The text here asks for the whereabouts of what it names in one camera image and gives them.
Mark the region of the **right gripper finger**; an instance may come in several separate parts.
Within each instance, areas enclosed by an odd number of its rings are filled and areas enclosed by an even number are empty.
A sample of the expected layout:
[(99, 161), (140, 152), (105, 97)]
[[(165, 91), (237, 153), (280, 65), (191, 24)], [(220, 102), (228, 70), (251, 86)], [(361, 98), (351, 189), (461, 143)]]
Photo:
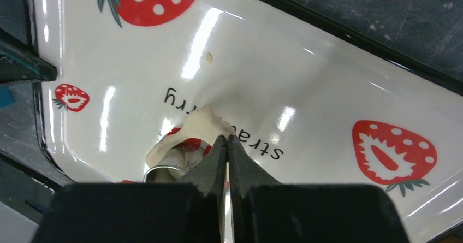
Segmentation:
[(366, 184), (283, 184), (228, 141), (235, 242), (408, 242), (392, 200)]
[(222, 242), (227, 140), (182, 180), (74, 183), (53, 198), (33, 242)]

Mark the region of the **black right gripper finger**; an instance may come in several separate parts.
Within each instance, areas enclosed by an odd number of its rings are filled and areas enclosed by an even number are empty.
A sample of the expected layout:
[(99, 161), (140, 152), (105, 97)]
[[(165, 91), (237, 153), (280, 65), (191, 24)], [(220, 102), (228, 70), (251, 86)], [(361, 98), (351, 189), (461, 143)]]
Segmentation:
[(46, 82), (57, 79), (57, 68), (20, 43), (1, 39), (1, 84), (21, 81)]

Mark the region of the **beige dough lump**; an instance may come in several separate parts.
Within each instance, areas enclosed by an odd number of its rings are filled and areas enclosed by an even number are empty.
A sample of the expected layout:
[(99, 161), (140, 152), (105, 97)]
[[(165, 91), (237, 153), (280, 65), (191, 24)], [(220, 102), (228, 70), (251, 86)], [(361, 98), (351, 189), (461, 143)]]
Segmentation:
[(149, 169), (143, 182), (174, 182), (200, 163), (219, 136), (236, 134), (232, 125), (209, 108), (188, 114), (183, 123), (166, 134), (146, 156)]

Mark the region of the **white strawberry print tray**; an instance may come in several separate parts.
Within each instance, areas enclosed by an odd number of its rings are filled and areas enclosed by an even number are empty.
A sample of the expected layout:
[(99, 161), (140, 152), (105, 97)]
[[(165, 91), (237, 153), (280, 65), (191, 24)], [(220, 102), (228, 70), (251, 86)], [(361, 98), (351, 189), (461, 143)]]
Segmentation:
[(412, 242), (462, 225), (462, 96), (422, 68), (277, 0), (33, 1), (40, 141), (71, 180), (141, 181), (210, 107), (281, 182), (376, 185)]

